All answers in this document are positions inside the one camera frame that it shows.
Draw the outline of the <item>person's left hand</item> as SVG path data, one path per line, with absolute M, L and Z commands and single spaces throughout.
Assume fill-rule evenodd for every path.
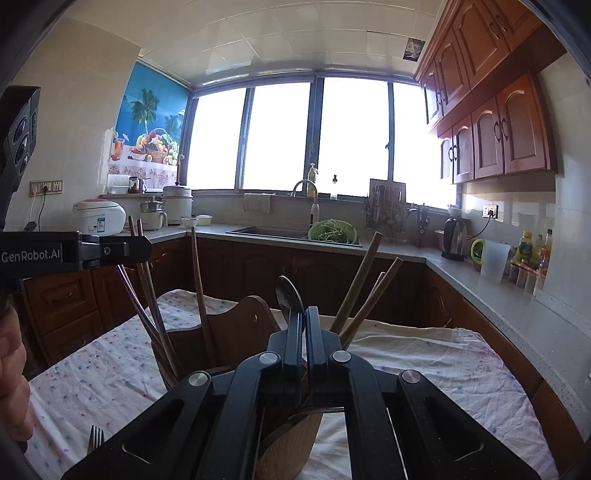
M 30 387 L 23 375 L 26 359 L 18 315 L 9 305 L 1 316 L 1 421 L 10 437 L 20 443 L 30 440 L 34 432 Z

